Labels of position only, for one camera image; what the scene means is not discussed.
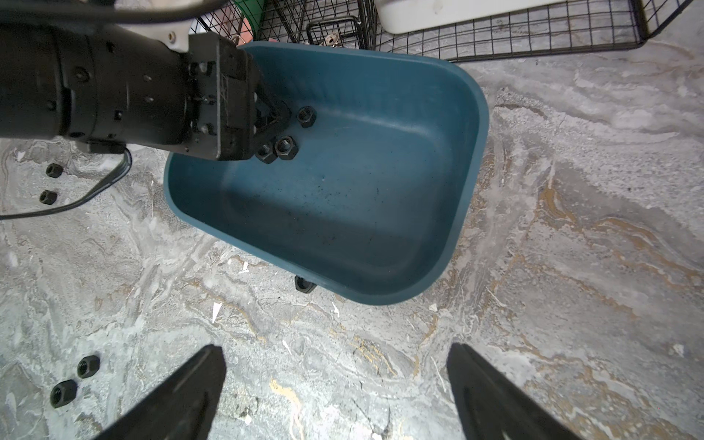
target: black hex nut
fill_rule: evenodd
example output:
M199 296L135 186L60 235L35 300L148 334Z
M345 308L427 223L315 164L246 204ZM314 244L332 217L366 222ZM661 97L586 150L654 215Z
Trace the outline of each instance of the black hex nut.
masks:
M301 124L301 127L308 128L315 124L315 119L318 117L318 112L316 112L311 106L305 106L301 107L301 110L298 111L298 115L296 117L298 118L298 123Z
M298 145L296 141L294 141L294 138L283 136L276 141L274 150L276 150L276 155L279 156L282 161L290 161L298 154Z
M274 147L271 146L270 142L267 142L266 144L262 145L259 147L256 153L257 159L264 163L271 163L276 160L276 151L274 151Z
M78 390L78 384L75 380L65 380L54 386L49 394L49 403L55 408L60 406L68 405L76 398L76 391Z
M81 359L76 368L76 373L81 379L91 377L100 370L100 358L98 356L86 356Z
M48 167L46 167L46 175L49 177L53 177L56 179L58 176L63 173L63 167L57 163L52 163Z
M49 191L48 189L45 189L39 195L39 201L42 202L44 205L53 205L54 202L56 201L56 197L58 197L57 193L55 193L54 191Z
M296 290L301 291L305 294L309 294L313 291L315 286L317 286L316 283L310 282L307 279L299 277L298 275L296 276L296 278L294 278L294 281L296 283Z

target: marble floor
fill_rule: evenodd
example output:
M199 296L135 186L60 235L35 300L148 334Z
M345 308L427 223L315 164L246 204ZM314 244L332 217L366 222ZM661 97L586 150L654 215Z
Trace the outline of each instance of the marble floor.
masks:
M210 440L461 439L448 348L477 349L585 439L704 438L704 2L630 52L488 61L491 128L450 265L371 307L178 220L162 151L85 207L0 222L0 438L90 439L204 344ZM0 141L0 210L114 166ZM222 309L211 323L213 302ZM72 404L51 387L99 353Z

